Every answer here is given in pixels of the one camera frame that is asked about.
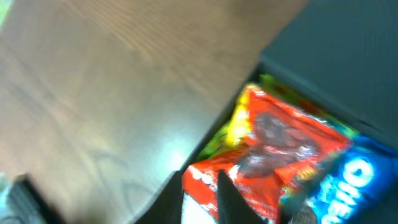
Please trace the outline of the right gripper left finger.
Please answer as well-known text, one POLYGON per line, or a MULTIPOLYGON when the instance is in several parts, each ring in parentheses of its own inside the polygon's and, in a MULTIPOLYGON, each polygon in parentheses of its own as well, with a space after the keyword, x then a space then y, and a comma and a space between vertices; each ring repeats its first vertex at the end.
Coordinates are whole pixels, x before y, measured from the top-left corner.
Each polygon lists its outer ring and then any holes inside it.
POLYGON ((133 224, 181 224, 182 171, 175 171, 153 204, 133 224))

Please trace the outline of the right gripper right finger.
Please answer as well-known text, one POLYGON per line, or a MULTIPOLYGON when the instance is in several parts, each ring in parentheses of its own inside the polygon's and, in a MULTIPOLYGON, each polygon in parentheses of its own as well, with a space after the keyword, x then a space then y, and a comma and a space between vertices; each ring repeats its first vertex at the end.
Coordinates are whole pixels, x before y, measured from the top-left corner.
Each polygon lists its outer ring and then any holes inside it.
POLYGON ((223 170, 218 172, 217 207, 219 224, 265 224, 223 170))

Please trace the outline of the green Haribo gummy bag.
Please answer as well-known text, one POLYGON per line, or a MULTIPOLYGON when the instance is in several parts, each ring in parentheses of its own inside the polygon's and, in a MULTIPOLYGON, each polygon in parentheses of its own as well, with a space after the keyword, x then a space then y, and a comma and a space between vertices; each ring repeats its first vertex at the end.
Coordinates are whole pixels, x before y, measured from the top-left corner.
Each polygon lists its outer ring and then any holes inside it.
MULTIPOLYGON (((272 95, 281 101, 295 106, 296 108, 302 110, 307 115, 311 116, 312 118, 316 118, 320 122, 326 123, 337 130, 342 135, 346 136, 347 138, 354 138, 358 135, 358 131, 348 126, 347 124, 337 120, 332 115, 328 114, 327 112, 320 109, 315 104, 308 101, 302 95, 300 95, 297 91, 293 90, 291 87, 283 84, 282 82, 278 81, 270 74, 261 74, 259 76, 258 83, 248 83, 244 85, 243 90, 247 90, 251 87, 258 87, 272 95)), ((233 101, 233 113, 236 107, 236 100, 233 101)), ((216 130, 216 133, 212 135, 210 141, 205 144, 205 147, 200 151, 199 155, 197 156, 197 161, 202 161, 205 159, 209 159, 211 157, 217 156, 218 154, 222 153, 223 151, 228 151, 234 147, 229 147, 226 142, 225 138, 227 135, 227 130, 229 126, 229 122, 231 120, 231 116, 227 117, 227 121, 221 124, 221 127, 216 130)))

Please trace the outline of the red Hacks candy bag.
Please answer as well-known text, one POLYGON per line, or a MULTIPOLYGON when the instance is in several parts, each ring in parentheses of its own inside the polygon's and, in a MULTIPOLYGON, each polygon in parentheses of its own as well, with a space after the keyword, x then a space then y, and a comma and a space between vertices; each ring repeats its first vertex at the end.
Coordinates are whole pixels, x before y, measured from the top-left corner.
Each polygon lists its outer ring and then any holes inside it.
POLYGON ((247 91, 250 131, 236 147, 189 165, 182 185, 218 220, 218 172, 223 170, 265 223, 278 223, 282 192, 300 189, 322 162, 347 148, 349 139, 256 86, 247 91))

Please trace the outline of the blue Oreo cookie pack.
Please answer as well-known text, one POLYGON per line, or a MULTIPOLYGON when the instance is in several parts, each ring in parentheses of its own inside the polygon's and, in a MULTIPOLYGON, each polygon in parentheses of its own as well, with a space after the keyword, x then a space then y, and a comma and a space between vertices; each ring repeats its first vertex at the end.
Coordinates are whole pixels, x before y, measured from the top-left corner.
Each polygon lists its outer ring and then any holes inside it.
POLYGON ((397 183, 397 152, 357 136, 305 200, 304 224, 344 224, 397 183))

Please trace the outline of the black gift box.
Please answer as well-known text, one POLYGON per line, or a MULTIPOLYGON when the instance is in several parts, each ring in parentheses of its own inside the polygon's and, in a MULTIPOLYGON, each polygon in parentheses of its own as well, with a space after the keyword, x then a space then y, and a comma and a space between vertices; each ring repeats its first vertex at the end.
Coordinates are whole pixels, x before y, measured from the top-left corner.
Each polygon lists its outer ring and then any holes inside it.
MULTIPOLYGON (((260 55, 244 84, 271 72, 367 137, 397 152, 397 1, 309 1, 260 55)), ((233 113, 232 100, 190 154, 233 113)), ((348 223, 397 224, 397 184, 348 223)))

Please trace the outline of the yellow candy bag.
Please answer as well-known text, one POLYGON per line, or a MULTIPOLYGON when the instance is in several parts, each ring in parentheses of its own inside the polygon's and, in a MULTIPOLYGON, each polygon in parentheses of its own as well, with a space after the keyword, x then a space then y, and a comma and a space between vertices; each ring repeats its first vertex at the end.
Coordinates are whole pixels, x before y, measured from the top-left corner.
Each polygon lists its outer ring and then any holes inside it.
POLYGON ((249 93, 243 90, 237 101, 234 113, 229 122, 225 142, 229 147, 237 146, 242 138, 250 131, 248 105, 249 93))

